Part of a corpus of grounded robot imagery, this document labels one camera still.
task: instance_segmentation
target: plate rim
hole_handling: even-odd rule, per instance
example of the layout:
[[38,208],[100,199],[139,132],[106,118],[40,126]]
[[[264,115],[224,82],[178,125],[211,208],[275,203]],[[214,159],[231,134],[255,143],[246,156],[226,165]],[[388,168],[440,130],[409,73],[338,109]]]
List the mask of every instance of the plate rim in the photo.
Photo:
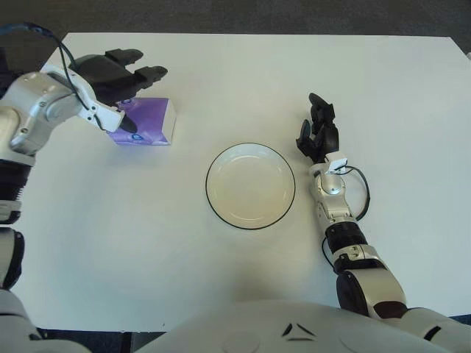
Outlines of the plate rim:
[[[208,177],[209,177],[209,172],[211,170],[211,167],[213,166],[214,162],[216,162],[216,160],[219,158],[219,156],[221,154],[223,154],[224,152],[226,152],[228,149],[231,149],[232,147],[236,147],[236,146],[240,146],[240,145],[259,145],[259,146],[263,146],[263,147],[266,147],[268,149],[271,149],[274,153],[278,154],[282,160],[285,161],[286,165],[288,166],[289,168],[289,171],[291,172],[291,175],[293,176],[293,184],[294,184],[294,190],[293,190],[293,198],[291,199],[291,202],[288,206],[288,208],[286,209],[286,211],[284,212],[284,214],[282,214],[276,221],[273,221],[272,223],[270,224],[267,224],[266,226],[263,226],[263,227],[256,227],[256,228],[246,228],[246,227],[240,227],[240,226],[236,226],[235,224],[232,224],[230,223],[229,221],[226,221],[225,219],[223,219],[218,213],[216,210],[214,210],[214,207],[213,205],[211,204],[211,200],[209,199],[209,195],[208,195]],[[230,226],[232,227],[235,227],[235,228],[239,228],[239,229],[244,229],[244,230],[259,230],[259,229],[263,229],[263,228],[267,228],[267,227],[270,227],[272,226],[273,224],[277,223],[279,220],[281,220],[282,218],[285,217],[286,213],[288,213],[288,211],[291,209],[291,206],[293,205],[293,202],[294,202],[294,197],[296,196],[296,178],[294,178],[294,173],[293,173],[293,169],[291,169],[291,166],[289,165],[288,161],[285,159],[285,157],[283,157],[280,153],[278,153],[277,151],[275,151],[272,147],[270,146],[267,146],[267,145],[264,145],[262,143],[256,143],[256,142],[243,142],[243,143],[236,143],[235,145],[232,145],[232,146],[229,146],[227,147],[226,149],[224,149],[223,151],[221,151],[214,159],[213,159],[213,162],[211,162],[209,168],[208,168],[208,171],[206,172],[206,179],[205,179],[205,192],[206,192],[206,199],[208,200],[208,203],[211,207],[211,209],[213,210],[213,212],[219,217],[219,219],[223,220],[223,222],[225,222],[226,224],[229,224]]]

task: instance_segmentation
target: white plate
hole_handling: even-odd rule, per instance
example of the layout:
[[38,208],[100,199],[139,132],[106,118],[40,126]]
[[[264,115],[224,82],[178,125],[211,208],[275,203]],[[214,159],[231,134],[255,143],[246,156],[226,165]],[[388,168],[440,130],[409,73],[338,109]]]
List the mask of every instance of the white plate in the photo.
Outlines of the white plate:
[[214,212],[243,229],[279,221],[294,200],[293,171],[280,154],[258,143],[223,151],[206,176],[206,195]]

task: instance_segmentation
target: floor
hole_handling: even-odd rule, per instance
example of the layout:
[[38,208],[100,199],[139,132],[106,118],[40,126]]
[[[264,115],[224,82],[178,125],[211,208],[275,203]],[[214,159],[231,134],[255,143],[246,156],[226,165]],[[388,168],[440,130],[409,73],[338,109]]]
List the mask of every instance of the floor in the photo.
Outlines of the floor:
[[[197,32],[451,37],[471,51],[471,0],[15,0],[1,6],[0,24],[29,21],[62,38],[67,32]],[[54,50],[46,38],[1,38],[10,68],[37,70]],[[471,324],[470,316],[458,320]],[[80,342],[92,352],[133,352],[159,333],[64,332],[49,338]]]

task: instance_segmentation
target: white table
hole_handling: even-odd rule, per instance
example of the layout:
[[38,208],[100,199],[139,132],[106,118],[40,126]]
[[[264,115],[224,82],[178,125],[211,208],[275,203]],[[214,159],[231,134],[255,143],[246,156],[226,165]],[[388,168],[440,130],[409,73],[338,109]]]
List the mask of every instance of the white table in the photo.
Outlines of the white table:
[[[308,93],[336,108],[341,150],[372,190],[360,222],[410,307],[471,313],[471,62],[450,38],[70,34],[76,57],[136,48],[169,74],[171,146],[120,147],[71,119],[38,155],[15,228],[26,238],[14,291],[50,329],[169,330],[252,299],[338,305],[336,276],[296,148]],[[58,63],[58,53],[50,62]],[[221,221],[205,196],[213,158],[258,142],[291,165],[288,214],[257,231]],[[364,202],[347,179],[355,212]]]

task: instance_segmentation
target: purple tissue box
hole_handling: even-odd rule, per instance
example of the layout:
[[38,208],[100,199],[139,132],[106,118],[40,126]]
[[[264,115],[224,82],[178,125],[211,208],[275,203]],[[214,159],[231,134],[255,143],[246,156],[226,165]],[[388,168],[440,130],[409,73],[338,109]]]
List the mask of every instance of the purple tissue box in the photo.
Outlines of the purple tissue box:
[[117,129],[108,135],[118,145],[169,145],[177,114],[167,98],[133,98],[122,101],[123,110],[137,126],[135,134]]

